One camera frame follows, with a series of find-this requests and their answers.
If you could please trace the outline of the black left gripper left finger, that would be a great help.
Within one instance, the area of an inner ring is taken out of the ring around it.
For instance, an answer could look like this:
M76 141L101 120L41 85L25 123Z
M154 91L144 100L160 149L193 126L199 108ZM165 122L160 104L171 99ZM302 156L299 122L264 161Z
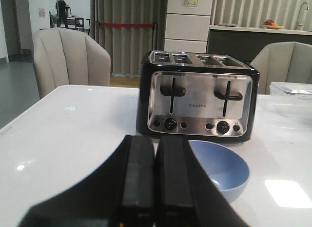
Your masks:
M151 227L154 146L124 137L112 155L68 190L29 209L25 227Z

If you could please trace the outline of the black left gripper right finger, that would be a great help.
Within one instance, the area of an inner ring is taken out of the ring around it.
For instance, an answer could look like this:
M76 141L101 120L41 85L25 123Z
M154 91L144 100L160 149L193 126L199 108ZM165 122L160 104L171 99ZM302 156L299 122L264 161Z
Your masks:
M247 226L205 173L186 139L161 137L155 165L156 226Z

